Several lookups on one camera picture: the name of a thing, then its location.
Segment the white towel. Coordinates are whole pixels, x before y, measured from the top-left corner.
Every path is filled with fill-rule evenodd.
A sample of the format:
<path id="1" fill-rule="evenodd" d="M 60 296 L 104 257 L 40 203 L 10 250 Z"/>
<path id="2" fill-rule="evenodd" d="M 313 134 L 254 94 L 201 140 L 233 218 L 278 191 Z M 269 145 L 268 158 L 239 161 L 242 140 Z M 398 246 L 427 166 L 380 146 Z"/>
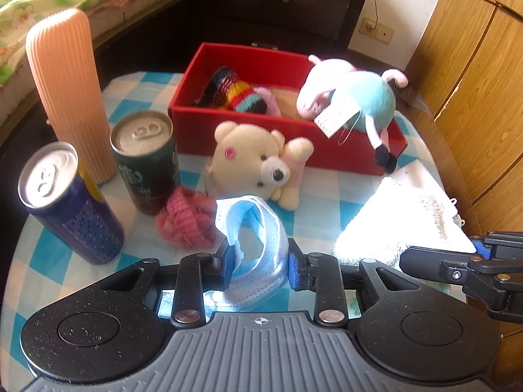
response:
<path id="1" fill-rule="evenodd" d="M 457 200 L 415 160 L 380 181 L 341 232 L 333 253 L 351 266 L 371 258 L 394 268 L 411 246 L 473 254 L 463 223 Z"/>

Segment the pink pig plush toy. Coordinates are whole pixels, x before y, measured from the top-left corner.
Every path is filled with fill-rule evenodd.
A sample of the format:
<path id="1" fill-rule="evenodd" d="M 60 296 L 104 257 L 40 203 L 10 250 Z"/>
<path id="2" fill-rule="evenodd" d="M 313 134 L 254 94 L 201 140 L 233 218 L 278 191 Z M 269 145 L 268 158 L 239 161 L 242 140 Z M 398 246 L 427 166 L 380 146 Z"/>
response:
<path id="1" fill-rule="evenodd" d="M 396 112 L 396 95 L 391 87 L 404 89 L 407 76 L 390 68 L 381 73 L 358 70 L 341 58 L 321 59 L 309 55 L 312 68 L 300 88 L 296 110 L 304 120 L 314 121 L 330 138 L 342 129 L 348 138 L 353 130 L 367 136 L 374 161 L 386 173 L 397 166 L 388 139 L 388 126 Z"/>

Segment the purple fuzzy sock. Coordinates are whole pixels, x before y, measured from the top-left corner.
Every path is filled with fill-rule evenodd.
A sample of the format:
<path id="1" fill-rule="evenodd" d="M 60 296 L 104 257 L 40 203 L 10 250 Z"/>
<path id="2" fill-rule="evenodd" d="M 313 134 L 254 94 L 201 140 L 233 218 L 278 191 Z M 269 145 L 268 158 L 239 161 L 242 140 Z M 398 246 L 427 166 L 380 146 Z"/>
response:
<path id="1" fill-rule="evenodd" d="M 275 95 L 265 87 L 254 87 L 254 91 L 260 95 L 267 105 L 266 114 L 273 117 L 280 117 L 281 111 Z"/>

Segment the blue drink can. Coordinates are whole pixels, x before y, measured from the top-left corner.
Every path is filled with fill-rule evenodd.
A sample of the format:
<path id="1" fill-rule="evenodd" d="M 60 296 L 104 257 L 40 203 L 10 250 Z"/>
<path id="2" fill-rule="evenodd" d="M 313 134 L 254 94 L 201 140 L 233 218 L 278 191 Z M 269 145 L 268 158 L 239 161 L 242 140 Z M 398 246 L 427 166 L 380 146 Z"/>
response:
<path id="1" fill-rule="evenodd" d="M 89 263 L 102 265 L 120 253 L 122 224 L 72 144 L 52 142 L 36 151 L 20 173 L 18 194 L 32 215 Z"/>

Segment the pink knitted yarn knot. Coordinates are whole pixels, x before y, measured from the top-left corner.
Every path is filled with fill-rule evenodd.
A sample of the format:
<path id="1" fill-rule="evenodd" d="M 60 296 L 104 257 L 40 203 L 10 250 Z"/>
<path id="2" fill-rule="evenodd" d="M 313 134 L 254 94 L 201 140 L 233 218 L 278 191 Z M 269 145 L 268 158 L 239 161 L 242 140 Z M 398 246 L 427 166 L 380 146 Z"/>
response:
<path id="1" fill-rule="evenodd" d="M 217 204 L 213 198 L 179 186 L 155 217 L 160 237 L 179 249 L 210 249 L 215 239 Z"/>

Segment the multicolour knitted sock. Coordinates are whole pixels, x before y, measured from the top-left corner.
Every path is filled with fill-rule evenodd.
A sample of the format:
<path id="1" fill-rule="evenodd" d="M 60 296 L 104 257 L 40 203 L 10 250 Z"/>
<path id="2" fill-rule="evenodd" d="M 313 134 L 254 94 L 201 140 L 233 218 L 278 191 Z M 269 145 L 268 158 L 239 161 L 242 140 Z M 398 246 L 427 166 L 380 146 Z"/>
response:
<path id="1" fill-rule="evenodd" d="M 196 105 L 201 108 L 258 114 L 265 114 L 268 108 L 262 96 L 226 66 L 213 74 Z"/>

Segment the dark green coffee can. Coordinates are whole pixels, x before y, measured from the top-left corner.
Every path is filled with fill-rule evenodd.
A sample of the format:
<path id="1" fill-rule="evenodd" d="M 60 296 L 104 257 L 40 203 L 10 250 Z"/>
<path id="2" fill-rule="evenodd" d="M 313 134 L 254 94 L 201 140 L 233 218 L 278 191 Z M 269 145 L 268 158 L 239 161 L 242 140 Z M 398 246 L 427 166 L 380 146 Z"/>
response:
<path id="1" fill-rule="evenodd" d="M 159 213 L 181 184 L 170 117 L 158 111 L 131 113 L 112 128 L 110 145 L 137 210 Z"/>

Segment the peach ribbed tall bottle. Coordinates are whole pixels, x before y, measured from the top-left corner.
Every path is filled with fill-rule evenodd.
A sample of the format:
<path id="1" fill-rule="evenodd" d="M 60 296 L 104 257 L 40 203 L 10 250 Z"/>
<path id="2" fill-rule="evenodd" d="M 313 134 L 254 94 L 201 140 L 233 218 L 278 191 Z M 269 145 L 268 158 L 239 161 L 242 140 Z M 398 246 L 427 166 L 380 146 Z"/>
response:
<path id="1" fill-rule="evenodd" d="M 97 184 L 116 173 L 88 16 L 67 9 L 32 26 L 26 55 L 47 119 L 71 143 Z"/>

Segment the red cardboard box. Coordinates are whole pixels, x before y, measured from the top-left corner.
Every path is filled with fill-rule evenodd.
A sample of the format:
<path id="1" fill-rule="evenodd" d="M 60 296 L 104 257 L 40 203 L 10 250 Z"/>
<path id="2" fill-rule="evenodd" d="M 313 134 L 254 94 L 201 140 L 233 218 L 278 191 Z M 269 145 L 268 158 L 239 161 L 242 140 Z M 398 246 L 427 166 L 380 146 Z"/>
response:
<path id="1" fill-rule="evenodd" d="M 223 66 L 234 71 L 253 88 L 269 89 L 278 101 L 281 116 L 198 107 L 196 103 L 208 82 Z M 364 133 L 353 130 L 345 138 L 344 131 L 340 129 L 328 138 L 314 121 L 300 117 L 296 100 L 311 68 L 309 56 L 232 44 L 203 43 L 168 105 L 179 151 L 212 155 L 216 147 L 215 128 L 223 121 L 234 121 L 267 130 L 276 129 L 287 140 L 298 137 L 309 139 L 315 147 L 309 159 L 310 166 L 373 175 L 386 173 L 376 165 L 373 148 Z M 388 126 L 388 139 L 390 150 L 398 162 L 406 141 L 394 119 Z"/>

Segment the wall power socket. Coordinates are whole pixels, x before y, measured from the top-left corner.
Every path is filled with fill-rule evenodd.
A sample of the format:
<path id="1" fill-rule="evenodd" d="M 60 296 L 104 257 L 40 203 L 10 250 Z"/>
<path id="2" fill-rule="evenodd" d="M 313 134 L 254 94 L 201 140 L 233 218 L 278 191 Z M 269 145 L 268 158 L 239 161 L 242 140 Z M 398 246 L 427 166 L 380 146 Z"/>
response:
<path id="1" fill-rule="evenodd" d="M 384 44 L 390 44 L 395 30 L 390 26 L 377 22 L 376 20 L 364 17 L 359 28 L 359 33 L 363 36 L 383 42 Z"/>

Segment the blue face mask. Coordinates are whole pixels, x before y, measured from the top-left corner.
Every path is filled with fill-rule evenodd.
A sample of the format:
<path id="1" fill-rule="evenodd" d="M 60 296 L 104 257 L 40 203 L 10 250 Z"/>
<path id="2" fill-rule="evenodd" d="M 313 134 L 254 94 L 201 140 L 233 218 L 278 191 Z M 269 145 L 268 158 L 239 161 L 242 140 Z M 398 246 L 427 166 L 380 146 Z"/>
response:
<path id="1" fill-rule="evenodd" d="M 259 196 L 216 201 L 215 227 L 234 250 L 225 291 L 204 293 L 206 315 L 250 311 L 287 283 L 289 244 L 282 221 Z"/>

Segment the cream teddy bear plush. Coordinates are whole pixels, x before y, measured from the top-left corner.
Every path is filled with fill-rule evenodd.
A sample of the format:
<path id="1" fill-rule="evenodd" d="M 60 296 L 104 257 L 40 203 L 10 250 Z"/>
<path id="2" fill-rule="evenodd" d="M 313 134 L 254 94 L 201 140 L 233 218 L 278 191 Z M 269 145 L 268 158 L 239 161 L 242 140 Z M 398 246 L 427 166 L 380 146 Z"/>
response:
<path id="1" fill-rule="evenodd" d="M 278 130 L 224 121 L 214 130 L 216 147 L 203 172 L 206 194 L 215 198 L 260 196 L 287 211 L 300 204 L 303 171 L 313 143 L 290 141 Z"/>

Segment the dark wooden nightstand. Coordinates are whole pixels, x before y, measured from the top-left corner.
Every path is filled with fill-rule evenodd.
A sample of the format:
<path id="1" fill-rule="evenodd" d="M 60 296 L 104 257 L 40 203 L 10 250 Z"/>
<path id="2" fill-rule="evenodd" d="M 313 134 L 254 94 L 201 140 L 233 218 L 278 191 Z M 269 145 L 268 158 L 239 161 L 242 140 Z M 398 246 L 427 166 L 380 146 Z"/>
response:
<path id="1" fill-rule="evenodd" d="M 365 0 L 191 0 L 202 41 L 344 56 Z"/>

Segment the wooden wardrobe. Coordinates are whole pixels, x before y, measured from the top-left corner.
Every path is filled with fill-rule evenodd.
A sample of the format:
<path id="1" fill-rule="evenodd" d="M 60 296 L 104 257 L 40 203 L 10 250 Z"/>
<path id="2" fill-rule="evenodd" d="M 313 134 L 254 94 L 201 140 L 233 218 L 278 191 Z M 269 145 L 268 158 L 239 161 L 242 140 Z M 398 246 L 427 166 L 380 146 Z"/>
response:
<path id="1" fill-rule="evenodd" d="M 407 75 L 406 116 L 471 235 L 522 229 L 522 0 L 439 0 Z"/>

